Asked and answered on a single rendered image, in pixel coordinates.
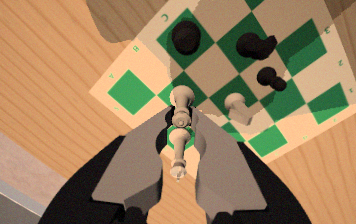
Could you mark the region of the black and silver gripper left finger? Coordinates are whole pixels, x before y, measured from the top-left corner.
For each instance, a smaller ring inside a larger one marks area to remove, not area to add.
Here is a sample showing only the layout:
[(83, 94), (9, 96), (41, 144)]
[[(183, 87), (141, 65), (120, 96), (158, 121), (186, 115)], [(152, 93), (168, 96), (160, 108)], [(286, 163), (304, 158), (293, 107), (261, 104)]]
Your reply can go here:
[(124, 222), (129, 207), (147, 221), (163, 188), (167, 130), (175, 106), (169, 105), (125, 135), (119, 135), (79, 170), (54, 196), (38, 224), (110, 224)]

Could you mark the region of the green and tan chessboard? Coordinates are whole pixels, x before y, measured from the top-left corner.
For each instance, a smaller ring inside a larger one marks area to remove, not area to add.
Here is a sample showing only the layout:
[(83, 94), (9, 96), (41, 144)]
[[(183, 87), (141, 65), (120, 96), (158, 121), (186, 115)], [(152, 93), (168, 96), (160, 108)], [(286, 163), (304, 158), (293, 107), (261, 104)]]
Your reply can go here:
[[(189, 56), (172, 42), (173, 28), (185, 20), (201, 32)], [(248, 32), (275, 36), (269, 58), (238, 54), (237, 40)], [(286, 81), (284, 91), (258, 83), (264, 67)], [(169, 0), (89, 93), (134, 129), (172, 105), (179, 85), (193, 90), (191, 106), (265, 164), (356, 113), (356, 81), (324, 0)], [(251, 125), (228, 117), (231, 93), (245, 98)]]

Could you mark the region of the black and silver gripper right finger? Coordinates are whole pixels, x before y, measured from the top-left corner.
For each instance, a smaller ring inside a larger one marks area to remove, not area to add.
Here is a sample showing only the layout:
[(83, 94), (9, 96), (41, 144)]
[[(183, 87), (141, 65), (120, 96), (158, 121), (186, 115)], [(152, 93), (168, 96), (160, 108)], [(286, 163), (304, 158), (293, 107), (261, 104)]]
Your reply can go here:
[(188, 108), (200, 155), (195, 197), (211, 224), (228, 212), (233, 224), (312, 224), (285, 183), (244, 143), (196, 107)]

